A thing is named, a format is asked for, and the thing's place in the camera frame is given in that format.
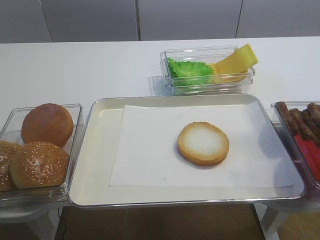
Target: brown bread roll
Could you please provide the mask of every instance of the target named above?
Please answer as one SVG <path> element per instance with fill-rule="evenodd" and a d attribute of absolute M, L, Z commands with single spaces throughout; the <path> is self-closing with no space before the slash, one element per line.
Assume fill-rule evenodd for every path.
<path fill-rule="evenodd" d="M 20 148 L 22 146 L 17 143 L 0 140 L 0 191 L 16 188 L 11 179 L 9 167 L 13 156 Z"/>
<path fill-rule="evenodd" d="M 63 147 L 73 130 L 74 123 L 68 110 L 46 103 L 37 106 L 24 118 L 21 137 L 26 144 L 41 141 Z"/>
<path fill-rule="evenodd" d="M 61 185 L 66 178 L 69 155 L 49 142 L 26 144 L 14 155 L 10 174 L 19 189 Z"/>

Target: table leg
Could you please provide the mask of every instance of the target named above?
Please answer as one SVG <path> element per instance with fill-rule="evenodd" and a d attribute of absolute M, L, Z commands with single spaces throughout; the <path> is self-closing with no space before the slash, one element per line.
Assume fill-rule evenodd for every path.
<path fill-rule="evenodd" d="M 254 204 L 266 240 L 278 240 L 277 229 L 287 219 L 289 213 L 277 211 L 262 203 Z"/>
<path fill-rule="evenodd" d="M 59 208 L 52 209 L 48 213 L 27 222 L 26 225 L 39 240 L 54 240 L 59 224 L 58 211 Z"/>

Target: yellow cheese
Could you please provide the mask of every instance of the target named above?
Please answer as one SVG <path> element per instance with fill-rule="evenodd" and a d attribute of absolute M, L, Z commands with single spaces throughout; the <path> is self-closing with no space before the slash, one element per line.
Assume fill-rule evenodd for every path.
<path fill-rule="evenodd" d="M 225 59 L 209 64 L 213 68 L 215 75 L 223 74 L 240 74 L 247 73 L 248 69 L 258 63 L 258 59 L 249 44 L 236 50 L 233 54 L 229 55 Z M 245 76 L 237 77 L 224 77 L 219 78 L 215 76 L 215 83 L 229 83 L 238 82 L 245 78 Z"/>
<path fill-rule="evenodd" d="M 239 74 L 258 63 L 258 59 L 249 44 L 236 50 L 233 54 L 217 62 L 218 74 Z"/>

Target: dark floor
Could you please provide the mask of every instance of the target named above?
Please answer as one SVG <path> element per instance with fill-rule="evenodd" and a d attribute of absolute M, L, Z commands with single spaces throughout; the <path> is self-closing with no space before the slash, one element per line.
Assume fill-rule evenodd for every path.
<path fill-rule="evenodd" d="M 252 204 L 84 210 L 64 207 L 64 240 L 264 240 Z M 62 240 L 61 220 L 55 240 Z M 319 240 L 320 214 L 292 214 L 280 240 Z M 0 224 L 2 240 L 36 240 L 24 224 Z"/>

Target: glass dish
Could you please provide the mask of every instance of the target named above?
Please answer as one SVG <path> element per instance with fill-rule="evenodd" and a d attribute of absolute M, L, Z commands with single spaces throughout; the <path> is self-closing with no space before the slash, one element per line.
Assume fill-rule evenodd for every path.
<path fill-rule="evenodd" d="M 253 76 L 256 71 L 253 67 L 247 72 L 237 74 L 217 74 L 209 76 L 192 76 L 192 77 L 172 77 L 168 58 L 175 61 L 193 61 L 204 62 L 206 64 L 215 64 L 229 55 L 238 48 L 236 46 L 217 46 L 202 48 L 185 48 L 171 49 L 160 53 L 161 70 L 163 75 L 164 86 L 172 96 L 197 95 L 197 94 L 225 94 L 225 93 L 242 93 L 248 90 L 253 83 Z M 196 81 L 209 80 L 209 84 L 196 84 Z"/>
<path fill-rule="evenodd" d="M 28 189 L 13 189 L 0 191 L 0 208 L 16 206 L 17 204 L 28 205 L 35 203 L 52 203 L 65 201 L 68 198 L 68 189 L 80 150 L 81 138 L 85 125 L 80 104 L 62 105 L 65 107 L 73 120 L 73 132 L 63 149 L 69 154 L 69 163 L 65 181 L 61 185 L 35 187 Z M 34 107 L 14 109 L 0 132 L 0 140 L 25 145 L 21 138 L 21 127 L 26 115 Z"/>
<path fill-rule="evenodd" d="M 290 109 L 298 109 L 300 111 L 305 110 L 310 104 L 310 101 L 285 101 L 287 108 Z M 313 103 L 320 104 L 320 101 L 313 101 Z M 316 180 L 314 175 L 312 174 L 311 168 L 304 158 L 300 148 L 298 147 L 294 136 L 289 131 L 289 128 L 282 118 L 280 112 L 278 111 L 276 104 L 271 104 L 271 107 L 274 109 L 274 115 L 272 116 L 272 122 L 275 126 L 281 126 L 281 136 L 285 141 L 285 145 L 287 146 L 288 151 L 290 152 L 292 161 L 296 165 L 299 170 L 305 186 L 306 186 L 306 194 L 305 196 L 312 201 L 320 201 L 320 182 Z"/>

